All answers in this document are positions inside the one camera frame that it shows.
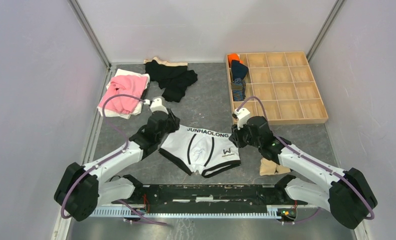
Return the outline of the white black garment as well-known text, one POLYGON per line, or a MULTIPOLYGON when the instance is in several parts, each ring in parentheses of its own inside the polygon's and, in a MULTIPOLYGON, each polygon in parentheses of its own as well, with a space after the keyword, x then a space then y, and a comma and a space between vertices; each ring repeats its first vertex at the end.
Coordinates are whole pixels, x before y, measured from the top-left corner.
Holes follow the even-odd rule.
POLYGON ((239 149, 231 134, 180 125, 167 135, 159 153, 186 174, 198 172, 211 178, 241 165, 239 149))

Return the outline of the navy striped boxer underwear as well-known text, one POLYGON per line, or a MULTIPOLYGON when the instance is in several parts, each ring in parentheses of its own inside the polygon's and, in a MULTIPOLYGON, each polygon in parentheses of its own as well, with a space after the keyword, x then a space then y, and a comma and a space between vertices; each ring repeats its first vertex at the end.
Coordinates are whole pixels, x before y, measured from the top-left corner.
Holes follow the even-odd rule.
POLYGON ((234 102, 242 102, 246 98, 246 82, 242 78, 235 78, 231 82, 232 98, 234 102))

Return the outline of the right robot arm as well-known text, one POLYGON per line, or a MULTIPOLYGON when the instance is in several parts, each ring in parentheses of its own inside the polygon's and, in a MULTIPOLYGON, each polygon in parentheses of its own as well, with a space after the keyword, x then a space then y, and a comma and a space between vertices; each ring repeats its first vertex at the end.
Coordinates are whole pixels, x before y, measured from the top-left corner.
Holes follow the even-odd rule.
POLYGON ((363 220, 374 219, 377 199, 363 173, 344 170, 322 162, 272 132, 263 116, 253 116, 231 127, 230 140, 238 148, 252 146, 266 159, 298 172, 283 177, 275 186, 275 199, 281 204, 302 201, 332 214, 344 227, 355 229, 363 220))

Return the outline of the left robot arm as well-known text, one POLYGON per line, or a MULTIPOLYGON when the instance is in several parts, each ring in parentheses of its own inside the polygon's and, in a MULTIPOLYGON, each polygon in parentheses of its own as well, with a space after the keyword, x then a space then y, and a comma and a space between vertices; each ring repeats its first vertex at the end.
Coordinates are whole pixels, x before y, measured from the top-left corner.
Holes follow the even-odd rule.
POLYGON ((157 150, 163 137, 180 128, 180 119, 168 110, 155 111, 145 125, 106 156, 66 168, 55 191, 54 200, 61 206, 61 216, 83 221, 97 207, 117 200, 138 203, 143 197, 140 187, 126 177, 111 181, 111 177, 157 150))

